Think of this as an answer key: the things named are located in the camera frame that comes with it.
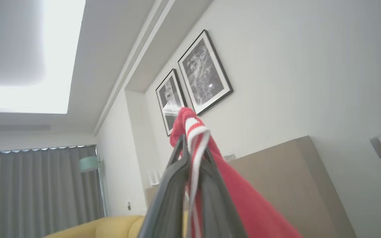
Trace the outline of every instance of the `yellow sofa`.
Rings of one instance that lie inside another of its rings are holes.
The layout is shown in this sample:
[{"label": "yellow sofa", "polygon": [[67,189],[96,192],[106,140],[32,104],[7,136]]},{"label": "yellow sofa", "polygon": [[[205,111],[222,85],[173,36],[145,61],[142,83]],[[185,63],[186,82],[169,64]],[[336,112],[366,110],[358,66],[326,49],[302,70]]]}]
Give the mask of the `yellow sofa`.
[{"label": "yellow sofa", "polygon": [[[188,214],[183,214],[183,234]],[[105,217],[44,238],[136,238],[144,221],[143,216]]]}]

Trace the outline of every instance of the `lampshade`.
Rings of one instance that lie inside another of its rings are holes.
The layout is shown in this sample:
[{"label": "lampshade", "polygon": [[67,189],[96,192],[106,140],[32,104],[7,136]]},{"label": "lampshade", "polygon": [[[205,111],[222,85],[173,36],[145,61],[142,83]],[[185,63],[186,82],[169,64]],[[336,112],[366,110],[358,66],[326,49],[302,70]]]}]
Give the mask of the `lampshade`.
[{"label": "lampshade", "polygon": [[82,173],[86,173],[100,167],[96,156],[85,157],[79,160],[79,168]]}]

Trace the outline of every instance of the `black picture frame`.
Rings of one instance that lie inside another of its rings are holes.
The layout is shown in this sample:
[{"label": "black picture frame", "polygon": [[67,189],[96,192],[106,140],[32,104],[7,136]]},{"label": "black picture frame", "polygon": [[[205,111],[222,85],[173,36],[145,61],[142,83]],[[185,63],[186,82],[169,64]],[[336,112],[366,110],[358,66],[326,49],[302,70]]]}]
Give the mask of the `black picture frame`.
[{"label": "black picture frame", "polygon": [[199,34],[177,63],[198,116],[233,93],[207,30]]},{"label": "black picture frame", "polygon": [[172,69],[155,90],[161,115],[163,117],[165,132],[169,137],[173,124],[182,107],[187,107],[183,91],[180,86],[177,72]]}]

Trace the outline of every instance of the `framed picture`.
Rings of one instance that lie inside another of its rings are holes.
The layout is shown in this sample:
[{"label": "framed picture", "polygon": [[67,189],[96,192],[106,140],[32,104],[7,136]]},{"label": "framed picture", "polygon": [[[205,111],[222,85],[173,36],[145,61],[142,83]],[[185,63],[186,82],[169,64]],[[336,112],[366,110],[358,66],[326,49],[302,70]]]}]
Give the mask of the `framed picture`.
[{"label": "framed picture", "polygon": [[178,63],[198,116],[233,92],[206,30],[201,32]]},{"label": "framed picture", "polygon": [[165,131],[169,137],[173,129],[174,121],[182,107],[186,107],[182,88],[177,79],[177,72],[172,69],[162,83],[156,89],[158,103],[163,115]]}]

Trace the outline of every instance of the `curtain fold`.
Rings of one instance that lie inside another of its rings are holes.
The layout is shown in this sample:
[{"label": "curtain fold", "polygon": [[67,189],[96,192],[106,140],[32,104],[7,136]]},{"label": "curtain fold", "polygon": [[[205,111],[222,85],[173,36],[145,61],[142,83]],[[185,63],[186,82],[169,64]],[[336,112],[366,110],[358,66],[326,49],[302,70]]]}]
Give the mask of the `curtain fold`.
[{"label": "curtain fold", "polygon": [[0,153],[0,238],[36,238],[104,216],[95,146]]}]

